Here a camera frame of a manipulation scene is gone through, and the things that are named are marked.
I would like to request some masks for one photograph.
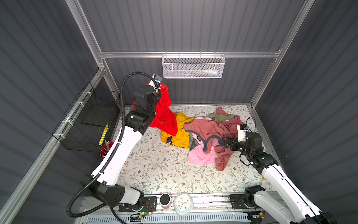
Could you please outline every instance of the yellow clothing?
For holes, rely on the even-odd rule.
[[[189,123],[192,120],[194,120],[194,118],[190,118],[182,112],[177,113],[176,123],[178,125],[178,132],[176,136],[171,136],[166,132],[161,132],[161,140],[168,145],[189,148],[189,133],[185,132],[184,124]]]

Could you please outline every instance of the floral pattern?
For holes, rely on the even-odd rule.
[[[183,112],[189,117],[214,113],[219,106],[171,106],[177,113]],[[222,106],[230,114],[237,114],[243,122],[250,117],[245,105]],[[251,130],[255,125],[250,119]],[[116,138],[121,121],[114,134]],[[246,187],[261,185],[267,191],[275,191],[273,186],[251,166],[245,166],[239,160],[239,152],[231,157],[227,167],[218,171],[215,165],[188,164],[189,150],[164,144],[160,139],[161,130],[148,128],[127,158],[117,183],[132,186],[145,194],[167,193],[218,193],[243,192]]]

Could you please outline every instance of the green cloth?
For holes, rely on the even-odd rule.
[[[189,132],[189,152],[198,145],[200,145],[200,143],[195,140],[193,134]]]
[[[223,115],[223,114],[216,114],[216,113],[212,113],[212,114],[209,114],[208,117],[210,118],[216,118],[219,120],[219,122],[223,122],[223,121],[226,121],[226,120],[231,120],[234,118],[234,114],[230,114],[230,115]]]

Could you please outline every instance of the corrugated gray wall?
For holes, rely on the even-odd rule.
[[[316,0],[257,105],[285,171],[338,223],[358,201],[358,2]]]
[[[80,0],[101,50],[112,52],[275,51],[302,2]],[[129,72],[162,74],[162,64],[157,59],[107,61],[118,86]],[[174,104],[249,103],[270,61],[227,59],[221,79],[165,79],[164,83],[169,85]],[[131,87],[138,88],[146,82],[139,80]],[[133,96],[132,91],[125,95]]]
[[[133,71],[163,74],[161,59],[106,59],[118,84]],[[270,58],[226,59],[222,78],[214,79],[164,79],[174,104],[188,103],[250,103],[265,72]],[[133,102],[134,90],[148,83],[144,76],[135,76],[126,82],[126,104]]]
[[[0,1],[0,37],[2,207],[98,67],[64,0]],[[68,223],[66,201],[97,158],[60,148],[14,223]]]

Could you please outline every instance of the black wire basket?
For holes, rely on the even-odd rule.
[[[68,150],[99,152],[105,141],[112,140],[120,114],[119,99],[118,92],[92,89],[82,102],[75,103],[72,115],[58,124],[62,131],[52,135]]]

